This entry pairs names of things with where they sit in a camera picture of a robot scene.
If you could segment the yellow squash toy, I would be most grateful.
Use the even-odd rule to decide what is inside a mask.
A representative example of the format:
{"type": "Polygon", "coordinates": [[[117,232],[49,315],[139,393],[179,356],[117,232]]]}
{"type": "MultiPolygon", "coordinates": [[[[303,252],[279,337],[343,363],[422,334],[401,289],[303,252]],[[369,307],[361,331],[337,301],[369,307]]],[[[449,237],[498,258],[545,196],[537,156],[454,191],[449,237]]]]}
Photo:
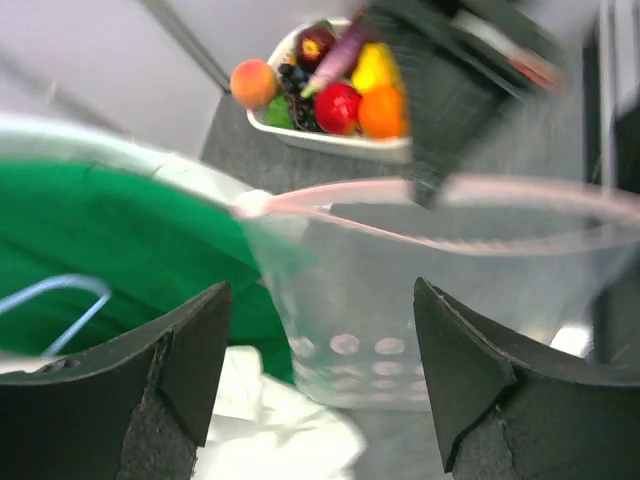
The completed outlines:
{"type": "Polygon", "coordinates": [[[365,44],[351,75],[351,83],[361,95],[378,87],[400,86],[401,75],[389,46],[384,43],[365,44]]]}

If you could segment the orange toy fruit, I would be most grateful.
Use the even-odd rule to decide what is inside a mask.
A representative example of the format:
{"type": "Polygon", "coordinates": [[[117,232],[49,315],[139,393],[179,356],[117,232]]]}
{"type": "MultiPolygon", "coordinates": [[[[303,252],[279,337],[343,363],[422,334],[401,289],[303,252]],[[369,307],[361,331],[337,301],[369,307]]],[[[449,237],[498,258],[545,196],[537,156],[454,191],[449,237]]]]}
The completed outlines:
{"type": "Polygon", "coordinates": [[[406,95],[393,86],[379,86],[362,96],[358,121],[362,133],[375,140],[400,138],[408,134],[406,95]]]}

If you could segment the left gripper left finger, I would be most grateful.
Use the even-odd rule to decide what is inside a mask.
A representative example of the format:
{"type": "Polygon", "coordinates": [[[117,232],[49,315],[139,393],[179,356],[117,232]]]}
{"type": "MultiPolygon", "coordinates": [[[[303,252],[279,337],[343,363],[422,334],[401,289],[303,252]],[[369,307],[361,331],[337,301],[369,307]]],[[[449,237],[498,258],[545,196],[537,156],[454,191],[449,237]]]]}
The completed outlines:
{"type": "Polygon", "coordinates": [[[108,342],[2,375],[2,478],[191,478],[231,310],[220,283],[108,342]]]}

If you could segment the clear pink-dotted zip bag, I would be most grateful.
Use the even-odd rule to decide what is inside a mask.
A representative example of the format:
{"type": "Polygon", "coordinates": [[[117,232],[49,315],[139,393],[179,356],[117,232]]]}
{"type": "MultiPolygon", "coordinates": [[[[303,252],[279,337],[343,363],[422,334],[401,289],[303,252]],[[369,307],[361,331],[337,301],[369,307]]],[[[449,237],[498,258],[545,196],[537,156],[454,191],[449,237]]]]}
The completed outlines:
{"type": "Polygon", "coordinates": [[[540,343],[587,353],[591,303],[639,251],[637,195],[494,175],[453,177],[428,208],[413,192],[379,178],[233,203],[304,394],[339,408],[428,408],[417,279],[540,343]]]}

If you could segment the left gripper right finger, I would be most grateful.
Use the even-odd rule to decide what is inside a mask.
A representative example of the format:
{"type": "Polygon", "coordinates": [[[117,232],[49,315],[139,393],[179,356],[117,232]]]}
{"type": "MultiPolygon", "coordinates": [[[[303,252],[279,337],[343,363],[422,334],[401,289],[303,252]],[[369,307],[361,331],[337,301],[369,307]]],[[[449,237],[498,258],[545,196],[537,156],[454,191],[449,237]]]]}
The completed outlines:
{"type": "Polygon", "coordinates": [[[413,309],[445,472],[638,478],[638,373],[543,345],[422,278],[413,309]]]}

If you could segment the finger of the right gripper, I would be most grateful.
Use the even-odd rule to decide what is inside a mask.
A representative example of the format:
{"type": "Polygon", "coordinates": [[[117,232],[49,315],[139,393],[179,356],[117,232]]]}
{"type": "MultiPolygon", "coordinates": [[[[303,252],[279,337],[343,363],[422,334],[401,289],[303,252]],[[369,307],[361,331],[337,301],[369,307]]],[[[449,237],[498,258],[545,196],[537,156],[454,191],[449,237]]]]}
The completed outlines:
{"type": "Polygon", "coordinates": [[[403,176],[422,207],[512,99],[563,83],[558,47],[509,1],[372,1],[360,19],[400,70],[413,155],[403,176]]]}

